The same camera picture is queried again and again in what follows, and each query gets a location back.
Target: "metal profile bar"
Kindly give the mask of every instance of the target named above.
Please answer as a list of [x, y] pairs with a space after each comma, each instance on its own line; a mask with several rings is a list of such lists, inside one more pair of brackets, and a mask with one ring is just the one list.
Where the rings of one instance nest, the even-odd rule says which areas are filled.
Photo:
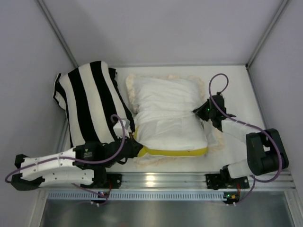
[[[90, 192], [50, 191], [49, 200], [105, 200]], [[110, 201], [225, 201], [224, 192], [112, 191]]]
[[294, 226], [303, 226], [303, 206], [297, 191], [285, 192], [289, 211], [294, 221]]
[[53, 19], [53, 16], [51, 14], [51, 12], [49, 11], [47, 5], [45, 4], [44, 0], [35, 0], [36, 3], [38, 4], [39, 8], [41, 9], [42, 13], [44, 14], [46, 20], [48, 21], [48, 23], [50, 24], [53, 32], [55, 33], [58, 41], [60, 42], [62, 48], [64, 49], [67, 57], [69, 58], [69, 60], [71, 61], [71, 63], [73, 64], [73, 66], [75, 68], [78, 67], [77, 61], [74, 58], [71, 50], [69, 49], [60, 29], [58, 28], [55, 20]]
[[[122, 173], [122, 184], [119, 190], [113, 191], [157, 191], [157, 192], [213, 192], [213, 189], [207, 188], [205, 172], [201, 173]], [[260, 180], [266, 180], [273, 174], [259, 176]], [[249, 184], [252, 185], [253, 180], [249, 178]], [[56, 188], [45, 188], [49, 190], [59, 190]], [[60, 188], [60, 190], [78, 191], [81, 190], [73, 187]], [[282, 174], [271, 183], [256, 182], [254, 191], [270, 192], [270, 191], [293, 191], [295, 184], [292, 176], [288, 171], [283, 171]], [[219, 192], [233, 192], [236, 189], [219, 189]]]
[[265, 30], [264, 34], [262, 35], [255, 51], [253, 52], [252, 56], [250, 57], [246, 67], [249, 69], [253, 64], [256, 56], [260, 52], [261, 48], [265, 44], [266, 40], [268, 39], [269, 35], [271, 34], [273, 28], [276, 26], [278, 20], [281, 18], [281, 15], [285, 11], [286, 7], [288, 6], [290, 0], [282, 0], [281, 4], [279, 5], [274, 17], [272, 18], [271, 22], [269, 23], [267, 29]]
[[64, 150], [65, 142], [66, 142], [66, 140], [69, 139], [68, 136], [67, 136], [67, 131], [68, 131], [68, 121], [65, 118], [64, 123], [63, 123], [63, 127], [62, 127], [62, 131], [60, 133], [60, 140], [59, 140], [57, 149], [55, 150], [55, 154]]

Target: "black bracket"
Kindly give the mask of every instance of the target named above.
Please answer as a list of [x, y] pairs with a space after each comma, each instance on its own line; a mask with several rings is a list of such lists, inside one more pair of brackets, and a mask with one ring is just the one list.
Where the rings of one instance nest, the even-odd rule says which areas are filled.
[[[265, 130], [274, 140], [282, 158], [282, 169], [288, 167], [288, 158], [280, 134], [276, 129]], [[254, 175], [262, 175], [277, 171], [279, 168], [278, 155], [274, 145], [261, 132], [246, 135], [248, 166]]]
[[247, 177], [227, 180], [221, 174], [206, 174], [205, 176], [208, 189], [237, 189], [237, 184], [241, 189], [250, 188]]
[[45, 181], [42, 177], [39, 177], [33, 181], [27, 181], [21, 179], [22, 174], [14, 174], [11, 177], [11, 185], [18, 191], [30, 191], [39, 188], [39, 185]]
[[122, 183], [122, 174], [107, 174], [107, 181], [111, 183], [112, 189], [118, 189]]
[[[212, 96], [216, 104], [219, 108], [226, 113], [226, 108], [224, 105], [224, 98], [220, 92], [217, 92], [215, 96]], [[211, 120], [213, 126], [218, 130], [222, 131], [222, 121], [226, 119], [226, 117], [217, 109], [212, 100], [209, 98], [202, 106], [195, 109], [194, 114], [200, 117], [203, 121]], [[230, 117], [235, 117], [233, 114], [227, 113]]]

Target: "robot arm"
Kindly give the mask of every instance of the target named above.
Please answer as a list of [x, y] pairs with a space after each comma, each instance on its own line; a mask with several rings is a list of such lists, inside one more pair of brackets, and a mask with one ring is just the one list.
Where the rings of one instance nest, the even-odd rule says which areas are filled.
[[[128, 135], [125, 128], [115, 125], [114, 131], [118, 137], [123, 134], [121, 130], [125, 130], [124, 134]], [[122, 139], [109, 144], [87, 142], [59, 154], [36, 158], [23, 154], [17, 155], [15, 166], [20, 169], [20, 173], [14, 174], [10, 183], [19, 191], [71, 183], [78, 183], [83, 188], [102, 188], [110, 177], [106, 173], [106, 168], [111, 167], [115, 162], [122, 163], [121, 160], [124, 158], [127, 160], [136, 157], [143, 147], [128, 135], [125, 137], [121, 151], [114, 156], [121, 143]]]
[[[212, 96], [212, 98], [219, 108], [226, 113], [224, 98], [221, 93], [217, 93], [215, 96]], [[273, 144], [262, 132], [247, 125], [239, 124], [238, 122], [227, 119], [217, 109], [211, 99], [208, 99], [200, 108], [194, 110], [194, 113], [202, 120], [211, 120], [214, 127], [224, 133], [232, 135], [246, 144], [247, 159], [224, 166], [220, 172], [225, 175], [225, 178], [235, 179], [248, 175], [262, 175], [278, 170], [279, 161], [277, 152]], [[265, 131], [279, 148], [282, 158], [282, 169], [287, 168], [288, 158], [279, 132], [275, 129], [268, 129]]]

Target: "white wall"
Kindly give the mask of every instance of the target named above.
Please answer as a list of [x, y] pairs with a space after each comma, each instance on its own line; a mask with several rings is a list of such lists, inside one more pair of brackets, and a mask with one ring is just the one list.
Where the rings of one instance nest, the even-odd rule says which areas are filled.
[[45, 0], [78, 64], [245, 64], [281, 0]]
[[16, 154], [54, 152], [64, 112], [52, 100], [57, 72], [72, 69], [34, 0], [0, 7], [0, 226], [26, 226], [37, 191], [18, 192], [4, 177]]
[[279, 130], [303, 201], [303, 1], [292, 0], [251, 72], [271, 127]]

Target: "metal frame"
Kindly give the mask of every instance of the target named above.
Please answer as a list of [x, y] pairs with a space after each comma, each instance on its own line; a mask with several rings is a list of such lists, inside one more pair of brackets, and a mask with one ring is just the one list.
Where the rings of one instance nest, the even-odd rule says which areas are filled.
[[[41, 9], [43, 15], [45, 16], [46, 20], [50, 24], [53, 32], [55, 33], [58, 41], [60, 42], [62, 48], [65, 50], [65, 53], [74, 67], [78, 67], [78, 64], [70, 51], [63, 35], [60, 32], [54, 18], [52, 17], [49, 9], [47, 8], [44, 0], [35, 0]], [[250, 67], [254, 62], [255, 58], [257, 57], [258, 53], [264, 46], [266, 40], [268, 39], [269, 35], [271, 34], [272, 30], [276, 26], [277, 22], [281, 18], [283, 12], [285, 11], [286, 7], [289, 5], [290, 0], [282, 0], [281, 4], [279, 5], [274, 17], [270, 21], [266, 31], [260, 38], [260, 41], [253, 52], [252, 56], [250, 57], [248, 63], [246, 64], [248, 75], [252, 84], [252, 88], [254, 92], [256, 91], [254, 86], [254, 81], [250, 74]], [[260, 99], [255, 92], [255, 97], [259, 105], [259, 110], [264, 121], [264, 124], [267, 125], [267, 120], [265, 118], [264, 112], [262, 111], [262, 107], [260, 106]], [[65, 142], [65, 135], [68, 129], [67, 121], [65, 121], [62, 133], [60, 137], [60, 141], [57, 147], [57, 153], [61, 152], [64, 148]], [[206, 179], [205, 174], [207, 173], [122, 173], [123, 174], [123, 181], [121, 189], [118, 190], [122, 193], [142, 193], [142, 192], [189, 192], [195, 190], [195, 192], [207, 192], [210, 191], [207, 189], [206, 186]], [[273, 173], [261, 176], [260, 178], [270, 178], [273, 176]], [[83, 191], [79, 191], [76, 188], [62, 188], [62, 190], [72, 190], [78, 191], [77, 193], [83, 193]], [[303, 226], [303, 206], [301, 204], [300, 198], [298, 193], [295, 189], [295, 184], [291, 177], [290, 172], [283, 171], [279, 178], [272, 183], [262, 184], [256, 183], [255, 191], [284, 191], [285, 197], [290, 209], [290, 213], [294, 220], [295, 226]], [[30, 220], [29, 226], [37, 227], [40, 225], [42, 214], [45, 208], [46, 197], [48, 195], [47, 190], [40, 190], [36, 205], [33, 209], [32, 217]]]
[[[90, 192], [51, 191], [49, 200], [105, 200]], [[224, 192], [197, 191], [111, 191], [111, 201], [226, 201]]]

